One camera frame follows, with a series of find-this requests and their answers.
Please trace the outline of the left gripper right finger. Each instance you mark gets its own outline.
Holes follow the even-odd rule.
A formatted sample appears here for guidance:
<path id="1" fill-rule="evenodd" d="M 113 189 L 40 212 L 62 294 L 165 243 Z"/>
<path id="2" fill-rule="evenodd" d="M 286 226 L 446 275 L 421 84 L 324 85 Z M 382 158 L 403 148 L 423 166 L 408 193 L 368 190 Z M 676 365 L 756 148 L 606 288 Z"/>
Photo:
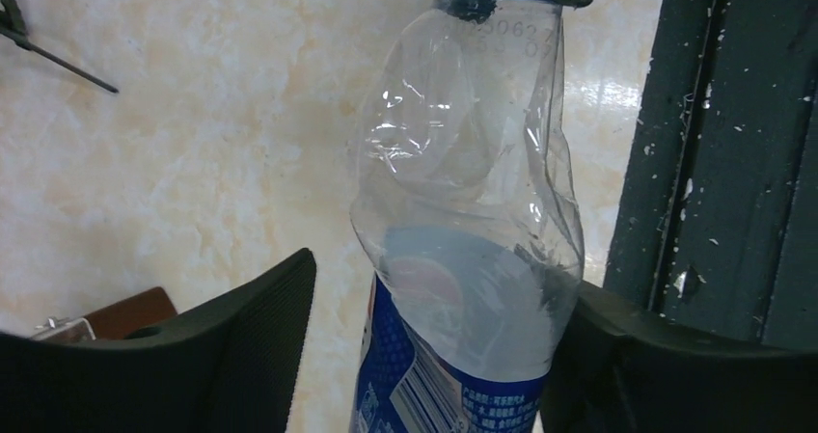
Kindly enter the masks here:
<path id="1" fill-rule="evenodd" d="M 548 432 L 813 432 L 817 357 L 686 327 L 585 282 L 540 416 Z"/>

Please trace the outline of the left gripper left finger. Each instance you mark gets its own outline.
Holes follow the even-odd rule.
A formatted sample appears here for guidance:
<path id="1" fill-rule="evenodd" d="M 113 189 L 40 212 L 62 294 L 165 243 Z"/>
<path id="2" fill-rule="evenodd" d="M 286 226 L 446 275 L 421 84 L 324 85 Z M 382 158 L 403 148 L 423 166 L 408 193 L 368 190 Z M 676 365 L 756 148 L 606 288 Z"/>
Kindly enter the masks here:
<path id="1" fill-rule="evenodd" d="M 283 432 L 314 298 L 301 249 L 118 340 L 1 337 L 5 432 Z"/>

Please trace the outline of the clear Pepsi plastic bottle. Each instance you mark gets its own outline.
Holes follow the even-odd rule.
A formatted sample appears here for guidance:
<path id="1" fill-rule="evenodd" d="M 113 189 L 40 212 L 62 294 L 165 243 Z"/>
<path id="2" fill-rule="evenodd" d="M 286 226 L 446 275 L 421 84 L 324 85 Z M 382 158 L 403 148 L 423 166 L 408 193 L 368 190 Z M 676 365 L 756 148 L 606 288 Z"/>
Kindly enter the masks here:
<path id="1" fill-rule="evenodd" d="M 433 0 L 364 99 L 350 218 L 374 277 L 353 432 L 535 423 L 585 264 L 561 12 Z"/>

